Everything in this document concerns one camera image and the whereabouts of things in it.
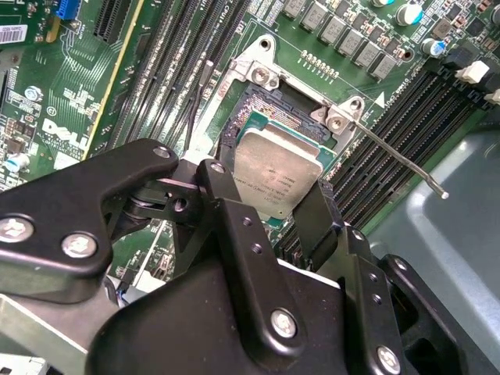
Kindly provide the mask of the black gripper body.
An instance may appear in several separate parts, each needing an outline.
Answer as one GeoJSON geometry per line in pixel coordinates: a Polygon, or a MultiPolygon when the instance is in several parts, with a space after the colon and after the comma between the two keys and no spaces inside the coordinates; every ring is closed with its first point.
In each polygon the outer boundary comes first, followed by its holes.
{"type": "MultiPolygon", "coordinates": [[[[346,374],[343,297],[333,282],[280,266],[309,343],[289,374],[346,374]]],[[[223,268],[195,267],[113,315],[87,355],[89,374],[265,374],[241,346],[223,268]]]]}

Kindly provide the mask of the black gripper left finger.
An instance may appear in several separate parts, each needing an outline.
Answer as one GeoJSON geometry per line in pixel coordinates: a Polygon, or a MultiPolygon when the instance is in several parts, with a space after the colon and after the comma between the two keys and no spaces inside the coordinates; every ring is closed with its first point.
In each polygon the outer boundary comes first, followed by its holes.
{"type": "Polygon", "coordinates": [[[254,208],[228,168],[206,159],[189,181],[179,159],[152,139],[9,189],[1,195],[1,289],[46,302],[96,294],[112,244],[161,216],[195,229],[184,254],[216,245],[241,345],[252,359],[296,359],[307,331],[254,208]]]}

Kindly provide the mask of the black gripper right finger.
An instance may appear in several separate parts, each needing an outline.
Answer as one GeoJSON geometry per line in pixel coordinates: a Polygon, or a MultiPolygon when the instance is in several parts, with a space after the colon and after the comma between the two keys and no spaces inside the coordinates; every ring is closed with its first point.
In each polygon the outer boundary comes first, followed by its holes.
{"type": "Polygon", "coordinates": [[[488,358],[404,259],[378,259],[345,224],[330,185],[317,181],[293,211],[312,271],[342,291],[344,359],[350,374],[486,374],[488,358]]]}

